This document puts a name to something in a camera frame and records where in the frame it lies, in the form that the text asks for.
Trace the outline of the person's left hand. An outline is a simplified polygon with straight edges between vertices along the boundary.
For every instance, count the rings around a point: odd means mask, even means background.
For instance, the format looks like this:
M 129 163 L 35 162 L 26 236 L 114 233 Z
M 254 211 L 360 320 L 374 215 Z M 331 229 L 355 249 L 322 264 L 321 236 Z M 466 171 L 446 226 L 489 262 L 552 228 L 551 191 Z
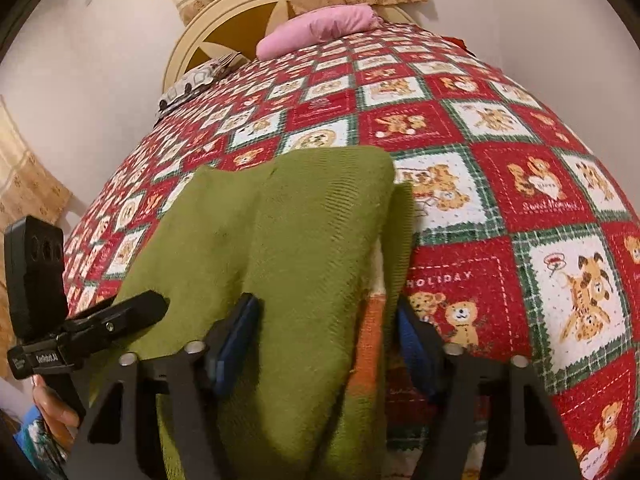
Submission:
M 78 414 L 39 375 L 32 380 L 32 398 L 55 442 L 70 452 L 80 425 Z

